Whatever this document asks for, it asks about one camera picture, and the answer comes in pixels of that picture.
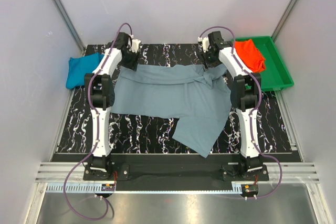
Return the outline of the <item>grey-blue t shirt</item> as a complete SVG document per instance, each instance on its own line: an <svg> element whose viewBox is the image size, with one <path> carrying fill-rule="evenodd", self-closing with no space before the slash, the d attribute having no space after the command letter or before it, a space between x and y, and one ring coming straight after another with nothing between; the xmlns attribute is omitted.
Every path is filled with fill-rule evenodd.
<svg viewBox="0 0 336 224"><path fill-rule="evenodd" d="M173 67L122 67L114 88L112 113L178 120L173 138L207 157L223 131L232 108L220 64Z"/></svg>

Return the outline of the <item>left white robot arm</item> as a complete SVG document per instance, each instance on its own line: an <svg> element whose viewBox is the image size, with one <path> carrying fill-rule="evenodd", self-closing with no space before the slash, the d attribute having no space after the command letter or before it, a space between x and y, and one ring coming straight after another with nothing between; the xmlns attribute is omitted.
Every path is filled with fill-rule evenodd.
<svg viewBox="0 0 336 224"><path fill-rule="evenodd" d="M87 101L92 116L92 149L86 159L86 176L107 180L113 176L109 144L109 118L115 101L112 76L118 65L136 71L141 41L133 35L118 33L109 45L99 65L85 75Z"/></svg>

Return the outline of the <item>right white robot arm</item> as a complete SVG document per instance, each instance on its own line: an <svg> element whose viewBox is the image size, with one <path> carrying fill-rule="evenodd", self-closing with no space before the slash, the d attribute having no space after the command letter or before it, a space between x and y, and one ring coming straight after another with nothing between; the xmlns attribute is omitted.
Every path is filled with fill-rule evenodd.
<svg viewBox="0 0 336 224"><path fill-rule="evenodd" d="M235 41L225 41L220 31L200 35L199 55L206 69L223 64L233 77L230 100L239 118L241 147L240 160L234 174L250 180L263 168L257 132L257 112L261 103L261 76L253 73L240 59Z"/></svg>

